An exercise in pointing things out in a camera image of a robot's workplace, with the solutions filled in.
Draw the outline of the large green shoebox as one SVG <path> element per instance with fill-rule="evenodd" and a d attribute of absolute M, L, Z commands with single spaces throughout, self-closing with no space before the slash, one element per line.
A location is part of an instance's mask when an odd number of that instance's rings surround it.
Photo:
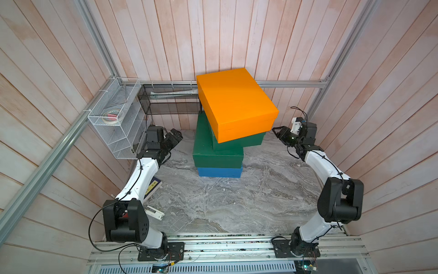
<path fill-rule="evenodd" d="M 225 150 L 233 150 L 233 149 L 244 148 L 244 147 L 259 146 L 262 144 L 262 141 L 266 134 L 265 132 L 263 132 L 260 134 L 227 141 L 224 143 L 219 143 L 214 135 L 212 126 L 210 125 L 208 120 L 207 120 L 207 124 L 210 130 L 211 139 L 212 139 L 212 148 L 214 151 L 225 151 Z"/>

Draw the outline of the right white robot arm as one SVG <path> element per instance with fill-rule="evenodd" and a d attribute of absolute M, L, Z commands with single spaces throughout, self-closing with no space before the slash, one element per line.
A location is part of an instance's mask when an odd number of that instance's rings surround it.
<path fill-rule="evenodd" d="M 360 219 L 365 187 L 361 180 L 342 172 L 324 150 L 315 145 L 316 124 L 299 117 L 292 120 L 292 128 L 274 127 L 272 132 L 287 148 L 294 148 L 294 157 L 310 166 L 323 183 L 317 213 L 294 230 L 290 241 L 294 256 L 306 256 L 330 230 Z"/>

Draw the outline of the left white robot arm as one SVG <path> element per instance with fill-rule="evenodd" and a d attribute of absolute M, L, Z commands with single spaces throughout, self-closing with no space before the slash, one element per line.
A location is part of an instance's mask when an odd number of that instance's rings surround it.
<path fill-rule="evenodd" d="M 151 254 L 153 260 L 170 257 L 167 236 L 151 228 L 143 203 L 155 174 L 182 139 L 182 133 L 176 129 L 167 131 L 162 126 L 149 126 L 138 147 L 136 166 L 127 184 L 97 212 L 97 215 L 103 214 L 106 241 L 138 247 Z"/>

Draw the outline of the orange shoebox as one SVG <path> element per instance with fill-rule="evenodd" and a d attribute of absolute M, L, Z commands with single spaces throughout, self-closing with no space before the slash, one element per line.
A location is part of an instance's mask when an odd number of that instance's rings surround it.
<path fill-rule="evenodd" d="M 198 97 L 218 143 L 268 132 L 279 110 L 245 68 L 198 75 Z"/>

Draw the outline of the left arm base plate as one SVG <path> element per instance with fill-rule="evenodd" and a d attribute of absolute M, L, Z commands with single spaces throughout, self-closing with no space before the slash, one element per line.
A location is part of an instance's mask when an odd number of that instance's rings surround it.
<path fill-rule="evenodd" d="M 184 259 L 184 242 L 163 243 L 160 248 L 141 247 L 138 261 L 173 262 Z"/>

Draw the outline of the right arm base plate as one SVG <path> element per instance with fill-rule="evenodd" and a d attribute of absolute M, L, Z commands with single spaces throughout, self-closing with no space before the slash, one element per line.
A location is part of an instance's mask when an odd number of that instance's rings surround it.
<path fill-rule="evenodd" d="M 318 243 L 307 243 L 294 236 L 287 239 L 283 236 L 276 236 L 271 239 L 271 244 L 276 258 L 318 258 L 321 253 L 318 249 Z"/>

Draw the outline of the small green shoebox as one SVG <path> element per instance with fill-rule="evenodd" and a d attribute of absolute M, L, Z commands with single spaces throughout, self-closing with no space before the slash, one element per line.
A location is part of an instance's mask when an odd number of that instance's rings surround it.
<path fill-rule="evenodd" d="M 214 151 L 212 130 L 204 112 L 198 114 L 193 160 L 197 168 L 240 169 L 244 160 L 244 149 Z"/>

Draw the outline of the blue shoebox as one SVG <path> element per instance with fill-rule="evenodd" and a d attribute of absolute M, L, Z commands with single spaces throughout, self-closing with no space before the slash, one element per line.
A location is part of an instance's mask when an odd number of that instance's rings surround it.
<path fill-rule="evenodd" d="M 241 178 L 243 167 L 239 169 L 231 168 L 205 168 L 200 167 L 197 169 L 200 177 L 211 178 Z"/>

